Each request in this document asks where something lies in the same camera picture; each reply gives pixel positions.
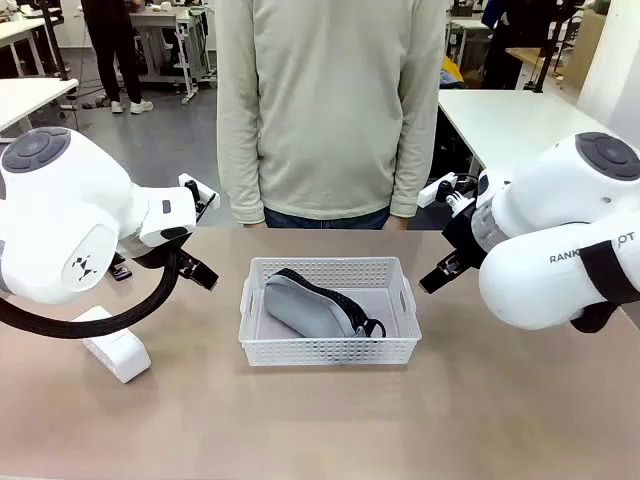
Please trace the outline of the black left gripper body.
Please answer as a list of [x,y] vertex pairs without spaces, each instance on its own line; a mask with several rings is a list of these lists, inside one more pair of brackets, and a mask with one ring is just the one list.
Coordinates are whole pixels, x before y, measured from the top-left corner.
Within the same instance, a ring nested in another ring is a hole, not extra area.
[[117,253],[146,269],[164,269],[173,265],[176,271],[193,271],[198,260],[182,249],[190,236],[188,233],[159,246],[149,247],[137,236],[131,235],[118,242]]

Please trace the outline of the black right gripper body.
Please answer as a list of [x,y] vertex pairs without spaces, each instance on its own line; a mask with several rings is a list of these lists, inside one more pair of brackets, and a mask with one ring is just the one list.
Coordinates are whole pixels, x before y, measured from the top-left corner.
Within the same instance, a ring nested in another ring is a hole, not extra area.
[[453,272],[463,273],[469,268],[479,269],[487,252],[476,240],[471,226],[476,205],[470,204],[452,217],[442,235],[454,248],[446,263]]

